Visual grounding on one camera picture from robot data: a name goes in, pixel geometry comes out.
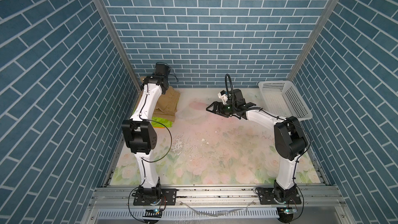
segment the brown cloth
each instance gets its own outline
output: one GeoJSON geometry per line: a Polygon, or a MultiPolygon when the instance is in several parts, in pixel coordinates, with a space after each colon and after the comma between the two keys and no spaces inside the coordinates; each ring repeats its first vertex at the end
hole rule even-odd
{"type": "MultiPolygon", "coordinates": [[[[143,82],[144,78],[144,76],[140,77],[141,82],[143,82]]],[[[141,97],[142,92],[140,93],[137,102],[140,102],[141,97]]],[[[176,120],[177,103],[179,98],[180,93],[174,90],[172,86],[169,86],[166,94],[162,94],[159,97],[153,112],[153,117],[164,118],[168,121],[174,122],[176,120]]]]}

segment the blue brick wall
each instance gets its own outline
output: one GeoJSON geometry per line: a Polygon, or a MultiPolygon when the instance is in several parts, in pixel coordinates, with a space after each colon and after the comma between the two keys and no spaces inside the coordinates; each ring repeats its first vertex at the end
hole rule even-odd
{"type": "Polygon", "coordinates": [[[0,223],[75,223],[136,90],[92,0],[0,0],[0,223]]]}
{"type": "Polygon", "coordinates": [[[286,79],[327,0],[103,0],[139,76],[169,63],[178,87],[286,79]]]}
{"type": "Polygon", "coordinates": [[[357,223],[397,223],[398,0],[340,0],[294,79],[357,223]]]}

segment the floral tablecloth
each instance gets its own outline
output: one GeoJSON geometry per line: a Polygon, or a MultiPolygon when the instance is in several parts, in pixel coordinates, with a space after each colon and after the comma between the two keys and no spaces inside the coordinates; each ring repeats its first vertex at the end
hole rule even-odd
{"type": "MultiPolygon", "coordinates": [[[[170,128],[173,145],[170,153],[156,163],[163,185],[262,184],[273,183],[279,170],[273,130],[259,124],[224,118],[206,112],[222,89],[177,89],[181,92],[176,121],[170,128]]],[[[262,106],[258,89],[242,89],[246,102],[262,106]]],[[[167,152],[170,135],[155,128],[158,143],[154,158],[167,152]]],[[[123,147],[111,185],[138,185],[140,173],[134,154],[123,147]]],[[[296,169],[296,182],[320,183],[307,154],[296,169]]]]}

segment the black mounting plate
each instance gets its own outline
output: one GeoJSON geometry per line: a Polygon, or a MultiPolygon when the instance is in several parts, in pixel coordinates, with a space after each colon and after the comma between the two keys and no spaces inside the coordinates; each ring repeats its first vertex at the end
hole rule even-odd
{"type": "MultiPolygon", "coordinates": [[[[274,199],[272,191],[274,188],[262,188],[262,187],[257,187],[256,192],[258,194],[258,199],[260,200],[261,205],[272,205],[272,204],[280,204],[274,199]]],[[[299,195],[299,192],[295,191],[294,194],[292,194],[292,197],[290,199],[290,203],[296,205],[301,204],[301,198],[299,195]]]]}
{"type": "MultiPolygon", "coordinates": [[[[166,206],[174,206],[176,205],[176,197],[177,197],[177,189],[162,189],[162,195],[166,197],[166,206]]],[[[142,196],[139,194],[135,194],[134,197],[134,206],[151,206],[151,204],[142,200],[142,196]]]]}

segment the white plastic basket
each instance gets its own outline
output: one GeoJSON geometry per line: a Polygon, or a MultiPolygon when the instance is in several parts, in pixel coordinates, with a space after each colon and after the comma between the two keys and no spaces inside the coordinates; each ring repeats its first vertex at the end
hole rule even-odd
{"type": "Polygon", "coordinates": [[[264,110],[278,116],[294,116],[299,121],[312,118],[312,113],[304,102],[296,86],[291,81],[259,82],[261,95],[265,101],[264,110]]]}

